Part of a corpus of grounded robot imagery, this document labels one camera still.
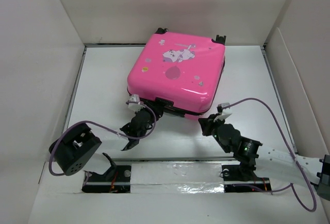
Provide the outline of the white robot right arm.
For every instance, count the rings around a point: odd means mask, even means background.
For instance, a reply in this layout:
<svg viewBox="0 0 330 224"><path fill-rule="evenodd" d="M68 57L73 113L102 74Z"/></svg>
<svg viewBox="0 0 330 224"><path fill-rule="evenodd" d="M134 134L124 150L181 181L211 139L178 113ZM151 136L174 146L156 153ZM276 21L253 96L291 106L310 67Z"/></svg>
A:
<svg viewBox="0 0 330 224"><path fill-rule="evenodd" d="M220 114L199 118L203 136L211 136L225 153L232 153L240 162L238 173L244 179L254 175L307 186L309 183L320 198L329 200L329 155L311 158L291 155L259 141L243 137Z"/></svg>

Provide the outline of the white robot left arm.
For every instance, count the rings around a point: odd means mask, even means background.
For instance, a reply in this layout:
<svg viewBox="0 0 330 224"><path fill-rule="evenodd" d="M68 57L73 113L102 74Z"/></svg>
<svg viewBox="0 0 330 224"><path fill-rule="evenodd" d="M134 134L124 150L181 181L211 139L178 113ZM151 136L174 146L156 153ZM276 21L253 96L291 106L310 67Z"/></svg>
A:
<svg viewBox="0 0 330 224"><path fill-rule="evenodd" d="M83 120L70 126L48 149L49 173L61 177L71 176L82 170L102 144L100 138L92 132L90 125L127 139L128 143L123 151L133 149L141 139L151 135L156 122L163 116L164 106L155 101L138 101L136 98L131 98L126 104L135 111L135 116L119 130L110 129L90 120Z"/></svg>

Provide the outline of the pink hard-shell suitcase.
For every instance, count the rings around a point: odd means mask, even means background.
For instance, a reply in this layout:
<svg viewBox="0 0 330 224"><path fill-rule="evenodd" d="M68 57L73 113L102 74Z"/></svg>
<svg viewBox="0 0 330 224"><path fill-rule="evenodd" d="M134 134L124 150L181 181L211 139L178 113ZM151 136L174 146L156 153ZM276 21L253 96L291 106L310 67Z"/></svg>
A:
<svg viewBox="0 0 330 224"><path fill-rule="evenodd" d="M127 91L164 111L199 117L212 106L225 66L226 36L201 37L158 28L127 77Z"/></svg>

